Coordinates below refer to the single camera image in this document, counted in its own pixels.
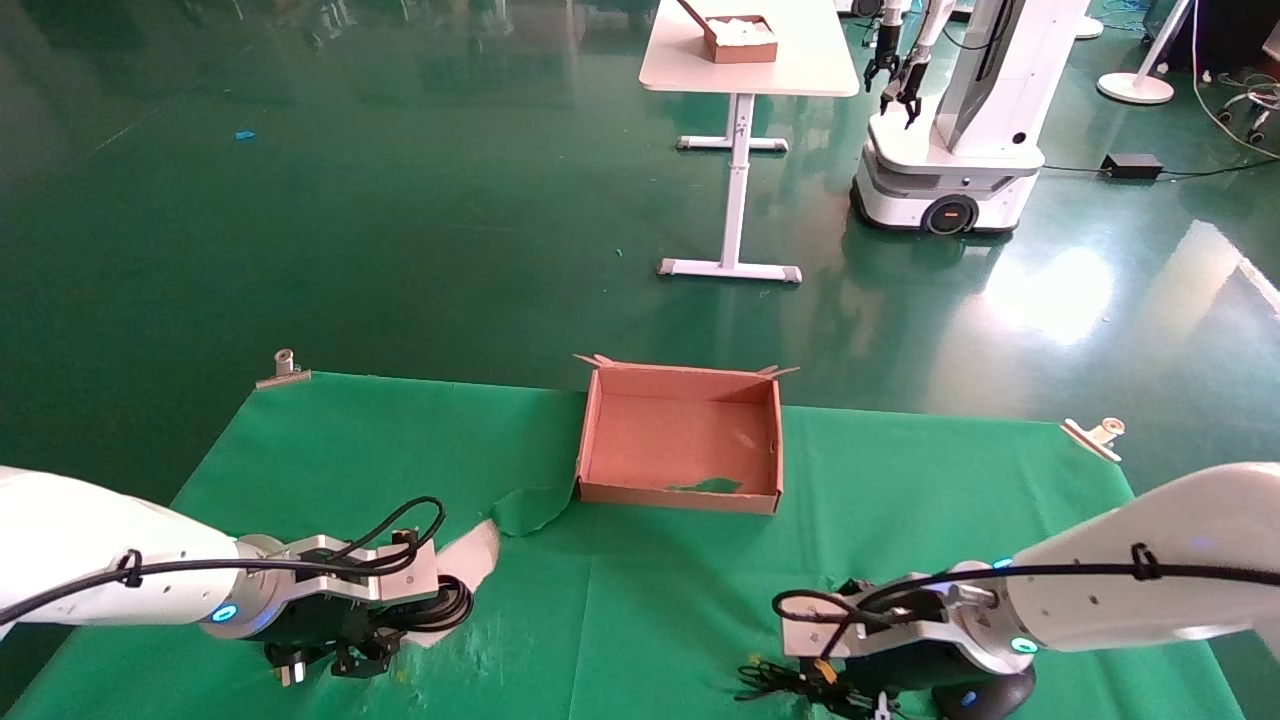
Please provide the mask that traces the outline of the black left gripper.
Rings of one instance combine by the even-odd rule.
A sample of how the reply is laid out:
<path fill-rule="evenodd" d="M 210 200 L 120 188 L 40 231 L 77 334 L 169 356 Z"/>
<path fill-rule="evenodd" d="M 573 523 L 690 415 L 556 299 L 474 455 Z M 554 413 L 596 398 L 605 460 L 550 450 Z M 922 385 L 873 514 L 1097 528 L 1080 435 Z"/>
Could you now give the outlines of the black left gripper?
<path fill-rule="evenodd" d="M 265 656 L 282 687 L 302 684 L 307 659 L 329 653 L 333 676 L 370 679 L 388 673 L 408 632 L 397 609 L 310 596 L 287 603 L 265 626 Z"/>

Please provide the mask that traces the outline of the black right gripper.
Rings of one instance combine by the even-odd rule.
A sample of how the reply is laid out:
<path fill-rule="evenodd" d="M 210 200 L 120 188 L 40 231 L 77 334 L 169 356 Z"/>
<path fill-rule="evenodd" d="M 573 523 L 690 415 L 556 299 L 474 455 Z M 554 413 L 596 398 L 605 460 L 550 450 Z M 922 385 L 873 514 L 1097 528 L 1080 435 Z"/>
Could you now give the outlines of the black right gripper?
<path fill-rule="evenodd" d="M 1033 653 L 1015 653 L 1012 673 L 992 673 L 965 656 L 956 644 L 920 641 L 851 657 L 850 680 L 860 689 L 874 692 L 855 694 L 863 719 L 895 719 L 891 694 L 906 691 L 929 692 L 943 719 L 1009 719 L 1034 692 L 1034 657 Z M 817 665 L 799 666 L 797 693 L 835 716 L 849 715 L 846 688 Z"/>

